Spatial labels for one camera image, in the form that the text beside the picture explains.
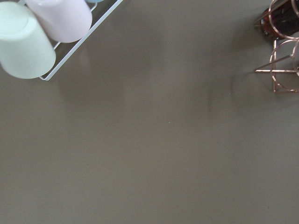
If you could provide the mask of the copper wire bottle basket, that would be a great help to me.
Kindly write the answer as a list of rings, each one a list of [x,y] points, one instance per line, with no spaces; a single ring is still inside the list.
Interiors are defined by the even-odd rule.
[[[269,15],[269,21],[272,24],[270,14],[287,0],[272,0],[269,7],[255,21],[254,26],[261,31],[261,19]],[[291,87],[291,82],[299,76],[299,32],[283,40],[273,40],[265,35],[265,38],[272,41],[272,52],[269,62],[258,68],[255,73],[268,73],[272,79],[273,92],[278,93],[298,93],[298,87]],[[294,78],[284,78],[284,76],[293,76]]]

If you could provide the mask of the white cup rack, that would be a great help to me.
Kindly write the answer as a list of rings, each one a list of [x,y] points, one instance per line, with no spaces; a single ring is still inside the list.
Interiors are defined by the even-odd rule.
[[[123,0],[104,0],[102,2],[88,3],[93,20],[90,30],[80,40],[71,43],[62,43],[51,41],[56,53],[56,62],[46,74],[39,78],[43,81],[49,81],[58,70],[67,62],[67,60],[79,49],[87,38],[98,28],[100,24],[123,2]]]

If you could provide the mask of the pink cup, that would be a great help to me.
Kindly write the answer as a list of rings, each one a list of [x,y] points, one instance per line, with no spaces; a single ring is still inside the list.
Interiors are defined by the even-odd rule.
[[[48,37],[56,42],[80,40],[89,31],[93,17],[84,0],[27,0]]]

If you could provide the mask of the white cup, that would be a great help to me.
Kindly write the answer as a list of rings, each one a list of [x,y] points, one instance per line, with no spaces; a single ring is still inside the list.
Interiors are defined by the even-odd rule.
[[[33,79],[48,73],[56,53],[35,15],[16,2],[0,3],[0,64],[9,75]]]

